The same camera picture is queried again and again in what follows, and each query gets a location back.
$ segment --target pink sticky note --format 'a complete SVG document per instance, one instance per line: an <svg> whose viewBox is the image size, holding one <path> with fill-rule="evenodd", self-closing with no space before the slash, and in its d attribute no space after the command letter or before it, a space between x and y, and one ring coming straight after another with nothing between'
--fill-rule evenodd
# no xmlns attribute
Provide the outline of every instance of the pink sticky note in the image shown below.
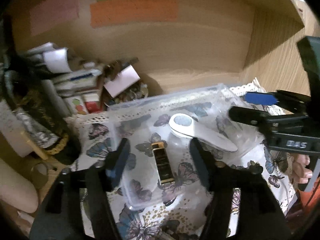
<svg viewBox="0 0 320 240"><path fill-rule="evenodd" d="M78 0L45 0L30 10L31 36L78 18Z"/></svg>
<svg viewBox="0 0 320 240"><path fill-rule="evenodd" d="M123 90L130 87L140 79L134 68L129 65L122 70L113 81L108 81L104 84L105 89L109 92L112 98L115 98Z"/></svg>

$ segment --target butterfly print fabric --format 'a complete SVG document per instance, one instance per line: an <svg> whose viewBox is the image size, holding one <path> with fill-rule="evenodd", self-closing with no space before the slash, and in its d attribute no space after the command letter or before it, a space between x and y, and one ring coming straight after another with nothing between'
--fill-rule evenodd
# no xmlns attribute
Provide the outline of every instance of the butterfly print fabric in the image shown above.
<svg viewBox="0 0 320 240"><path fill-rule="evenodd" d="M276 157L273 157L267 147L264 147L263 149L266 158L266 169L269 174L273 173L275 167L278 167L282 173L286 172L288 169L287 153L278 152Z"/></svg>
<svg viewBox="0 0 320 240"><path fill-rule="evenodd" d="M182 162L178 165L178 173L174 172L173 177L175 183L170 183L169 185L160 185L158 183L158 187L162 189L162 199L166 206L174 202L182 186L191 185L199 179L192 164L187 162Z"/></svg>
<svg viewBox="0 0 320 240"><path fill-rule="evenodd" d="M214 147L212 147L212 146L210 146L210 145L207 145L207 144L205 144L204 142L200 142L200 144L201 144L202 148L203 148L205 151L210 152L210 153L214 156L214 158L215 158L216 160L222 160L222 158L223 158L223 151L218 150L218 149L216 149L216 148L214 148Z"/></svg>
<svg viewBox="0 0 320 240"><path fill-rule="evenodd" d="M140 200L144 202L151 200L152 192L148 189L143 190L139 181L132 179L130 188L132 191L136 192L136 195Z"/></svg>
<svg viewBox="0 0 320 240"><path fill-rule="evenodd" d="M151 115L147 114L132 120L122 121L120 122L120 126L117 127L117 131L122 138L129 137L137 128L141 126L143 122L147 121L150 118Z"/></svg>
<svg viewBox="0 0 320 240"><path fill-rule="evenodd" d="M103 142L93 145L87 150L86 154L93 158L106 158L107 154L111 151L111 138L107 138Z"/></svg>
<svg viewBox="0 0 320 240"><path fill-rule="evenodd" d="M159 119L153 124L155 127L164 126L169 123L170 115L168 114L162 114L159 116Z"/></svg>
<svg viewBox="0 0 320 240"><path fill-rule="evenodd" d="M107 135L109 133L108 127L100 123L92 123L89 128L89 140L93 140L100 135Z"/></svg>
<svg viewBox="0 0 320 240"><path fill-rule="evenodd" d="M116 226L123 240L132 238L137 240L154 239L162 227L175 232L180 225L178 220L166 220L155 223L147 223L140 217L139 211L131 211L124 205L122 212L119 215L119 222Z"/></svg>
<svg viewBox="0 0 320 240"><path fill-rule="evenodd" d="M232 196L231 213L237 214L240 210L240 189L235 188Z"/></svg>
<svg viewBox="0 0 320 240"><path fill-rule="evenodd" d="M138 151L143 152L148 157L152 157L153 156L153 152L152 152L151 144L152 143L156 143L156 142L163 142L165 148L168 145L167 142L165 140L162 140L161 136L155 132L155 133L153 133L151 135L151 138L150 138L149 142L144 142L144 143L137 144L135 146L135 148Z"/></svg>
<svg viewBox="0 0 320 240"><path fill-rule="evenodd" d="M284 176L276 176L276 175L270 175L268 178L268 181L271 185L275 186L276 188L280 188L279 180L284 179Z"/></svg>
<svg viewBox="0 0 320 240"><path fill-rule="evenodd" d="M135 154L130 153L127 159L127 163L125 164L125 168L129 171L133 170L137 164L137 157Z"/></svg>
<svg viewBox="0 0 320 240"><path fill-rule="evenodd" d="M208 116L206 110L210 109L211 106L212 106L212 103L205 102L205 103L197 103L197 104L187 105L187 106L182 106L182 107L176 107L176 108L171 109L170 111L185 109L190 113L194 113L198 117L204 117L204 116Z"/></svg>

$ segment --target gold chain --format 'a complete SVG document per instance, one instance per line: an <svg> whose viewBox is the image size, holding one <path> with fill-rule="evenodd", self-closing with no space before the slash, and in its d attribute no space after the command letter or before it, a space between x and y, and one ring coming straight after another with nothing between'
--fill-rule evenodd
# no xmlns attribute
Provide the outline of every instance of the gold chain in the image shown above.
<svg viewBox="0 0 320 240"><path fill-rule="evenodd" d="M53 148L51 150L44 150L44 151L50 155L57 154L67 145L68 141L69 141L69 135L66 133L66 134L64 134L63 138L61 139L61 141L58 143L58 145L55 148Z"/></svg>

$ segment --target plastic container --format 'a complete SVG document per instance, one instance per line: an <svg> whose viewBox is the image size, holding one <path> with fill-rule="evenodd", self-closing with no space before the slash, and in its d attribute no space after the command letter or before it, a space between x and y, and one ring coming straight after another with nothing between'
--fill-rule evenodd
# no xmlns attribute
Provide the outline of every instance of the plastic container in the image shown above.
<svg viewBox="0 0 320 240"><path fill-rule="evenodd" d="M192 116L197 122L224 134L237 145L236 152L222 152L206 144L216 159L231 165L263 140L255 127L233 122L228 117L232 105L251 107L233 94L226 86L219 85L137 100L134 104L113 111L115 142L127 137L132 157L124 170L121 189L126 203L132 210L167 203L184 192L196 192L200 187L196 169L189 153L189 138L177 137L168 125L176 113ZM158 182L156 161L151 143L164 140L175 183L161 186Z"/></svg>

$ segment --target person's finger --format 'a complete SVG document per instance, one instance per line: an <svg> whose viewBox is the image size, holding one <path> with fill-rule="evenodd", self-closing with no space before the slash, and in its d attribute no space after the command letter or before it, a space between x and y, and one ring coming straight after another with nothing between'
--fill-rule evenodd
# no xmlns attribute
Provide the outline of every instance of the person's finger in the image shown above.
<svg viewBox="0 0 320 240"><path fill-rule="evenodd" d="M294 160L302 165L309 165L310 164L310 157L308 155L292 153L291 154Z"/></svg>
<svg viewBox="0 0 320 240"><path fill-rule="evenodd" d="M306 169L303 165L301 165L298 162L294 162L292 164L292 169L300 178L309 179L312 177L312 171Z"/></svg>
<svg viewBox="0 0 320 240"><path fill-rule="evenodd" d="M299 184L306 184L308 183L308 179L300 178L295 172L292 173L293 179L295 182Z"/></svg>

